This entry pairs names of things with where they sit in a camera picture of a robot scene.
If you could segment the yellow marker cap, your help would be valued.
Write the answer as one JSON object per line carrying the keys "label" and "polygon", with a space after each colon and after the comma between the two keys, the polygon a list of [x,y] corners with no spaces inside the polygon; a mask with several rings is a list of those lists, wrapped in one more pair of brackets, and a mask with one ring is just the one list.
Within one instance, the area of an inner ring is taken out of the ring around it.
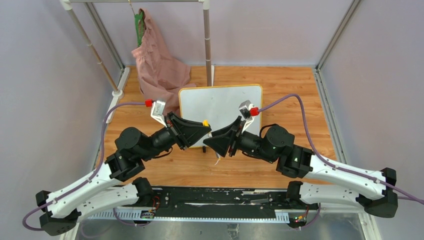
{"label": "yellow marker cap", "polygon": [[206,119],[202,122],[202,124],[203,124],[205,127],[210,127],[210,124],[209,124],[209,122],[208,122]]}

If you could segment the yellow framed whiteboard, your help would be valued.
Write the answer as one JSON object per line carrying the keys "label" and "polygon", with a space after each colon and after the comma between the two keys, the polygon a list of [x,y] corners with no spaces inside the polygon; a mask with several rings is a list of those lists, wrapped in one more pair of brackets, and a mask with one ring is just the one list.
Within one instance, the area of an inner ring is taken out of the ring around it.
{"label": "yellow framed whiteboard", "polygon": [[216,131],[241,115],[239,106],[249,100],[261,108],[263,88],[259,84],[183,88],[178,93],[180,115],[186,120],[207,120]]}

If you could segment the white marker pen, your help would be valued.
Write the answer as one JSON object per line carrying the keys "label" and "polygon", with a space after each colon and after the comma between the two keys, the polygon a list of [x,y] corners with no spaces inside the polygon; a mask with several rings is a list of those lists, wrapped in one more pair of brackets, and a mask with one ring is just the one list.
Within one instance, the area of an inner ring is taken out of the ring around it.
{"label": "white marker pen", "polygon": [[[212,137],[212,133],[211,132],[208,133],[208,137],[209,138]],[[215,150],[213,152],[214,152],[214,155],[215,155],[215,158],[216,158],[216,162],[215,162],[214,165],[216,166],[220,162],[221,156]]]}

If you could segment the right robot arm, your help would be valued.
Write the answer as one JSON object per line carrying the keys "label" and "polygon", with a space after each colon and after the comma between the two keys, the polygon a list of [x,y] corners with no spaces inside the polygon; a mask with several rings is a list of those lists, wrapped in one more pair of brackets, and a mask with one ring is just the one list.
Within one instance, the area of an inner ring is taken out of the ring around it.
{"label": "right robot arm", "polygon": [[203,143],[221,157],[245,156],[277,163],[276,171],[292,178],[285,201],[292,209],[318,203],[350,205],[380,218],[393,218],[398,195],[386,184],[396,183],[391,168],[366,170],[320,156],[294,143],[295,137],[278,124],[267,125],[264,136],[245,130],[238,117],[232,124],[213,131]]}

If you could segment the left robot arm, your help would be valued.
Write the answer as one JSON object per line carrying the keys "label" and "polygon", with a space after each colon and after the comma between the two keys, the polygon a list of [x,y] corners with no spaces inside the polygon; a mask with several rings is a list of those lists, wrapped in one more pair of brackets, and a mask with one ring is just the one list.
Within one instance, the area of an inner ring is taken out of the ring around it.
{"label": "left robot arm", "polygon": [[160,199],[146,178],[138,177],[129,184],[125,181],[143,171],[144,162],[169,155],[174,145],[186,150],[210,131],[210,126],[172,112],[165,116],[164,127],[150,136],[135,127],[124,129],[115,140],[115,153],[98,168],[61,190],[36,194],[43,212],[39,217],[41,230],[58,236],[84,218],[118,206],[156,208]]}

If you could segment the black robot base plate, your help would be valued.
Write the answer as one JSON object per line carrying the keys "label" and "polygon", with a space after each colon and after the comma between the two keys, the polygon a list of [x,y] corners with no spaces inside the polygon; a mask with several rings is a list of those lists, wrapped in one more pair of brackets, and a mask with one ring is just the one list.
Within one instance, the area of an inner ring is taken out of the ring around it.
{"label": "black robot base plate", "polygon": [[113,211],[130,223],[212,222],[272,223],[305,226],[319,206],[289,200],[286,189],[155,186],[147,204],[121,203],[96,213],[92,219],[111,219]]}

